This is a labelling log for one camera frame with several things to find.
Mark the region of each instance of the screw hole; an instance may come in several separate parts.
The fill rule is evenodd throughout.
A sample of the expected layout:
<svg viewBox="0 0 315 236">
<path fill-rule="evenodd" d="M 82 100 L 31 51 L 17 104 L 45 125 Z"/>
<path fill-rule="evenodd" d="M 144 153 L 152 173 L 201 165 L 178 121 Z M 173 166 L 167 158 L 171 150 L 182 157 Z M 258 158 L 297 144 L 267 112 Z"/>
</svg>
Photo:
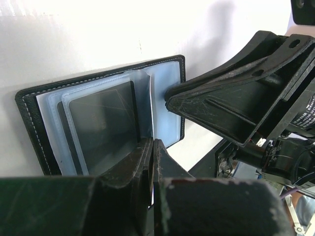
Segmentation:
<svg viewBox="0 0 315 236">
<path fill-rule="evenodd" d="M 290 43 L 289 48 L 295 48 L 297 45 L 299 45 L 301 41 L 299 39 L 294 40 Z"/>
<path fill-rule="evenodd" d="M 296 6 L 302 8 L 304 6 L 304 0 L 296 0 Z"/>
<path fill-rule="evenodd" d="M 252 76 L 261 76 L 262 73 L 264 73 L 264 70 L 258 70 L 258 71 L 255 71 L 254 73 L 252 73 Z"/>
</svg>

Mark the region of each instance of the black leather wallet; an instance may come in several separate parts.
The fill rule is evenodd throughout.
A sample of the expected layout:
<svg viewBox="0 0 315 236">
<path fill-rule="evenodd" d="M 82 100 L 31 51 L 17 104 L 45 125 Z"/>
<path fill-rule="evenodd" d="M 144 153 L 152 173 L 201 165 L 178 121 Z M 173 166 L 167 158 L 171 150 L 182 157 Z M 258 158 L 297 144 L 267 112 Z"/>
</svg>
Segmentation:
<svg viewBox="0 0 315 236">
<path fill-rule="evenodd" d="M 15 100 L 45 175 L 99 175 L 140 138 L 167 147 L 184 138 L 164 94 L 185 80 L 179 55 L 27 88 Z"/>
</svg>

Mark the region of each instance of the purple cable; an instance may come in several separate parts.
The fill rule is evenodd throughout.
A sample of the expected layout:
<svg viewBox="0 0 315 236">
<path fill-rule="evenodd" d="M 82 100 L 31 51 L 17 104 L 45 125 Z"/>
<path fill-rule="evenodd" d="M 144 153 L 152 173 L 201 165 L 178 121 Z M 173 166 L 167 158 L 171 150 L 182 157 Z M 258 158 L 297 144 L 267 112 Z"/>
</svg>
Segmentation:
<svg viewBox="0 0 315 236">
<path fill-rule="evenodd" d="M 283 198 L 285 198 L 287 195 L 289 195 L 289 194 L 291 194 L 291 193 L 295 193 L 295 192 L 297 192 L 297 191 L 299 191 L 299 189 L 298 189 L 297 187 L 291 188 L 290 190 L 286 191 L 285 193 L 282 193 L 282 194 L 280 195 L 280 199 L 283 199 Z"/>
</svg>

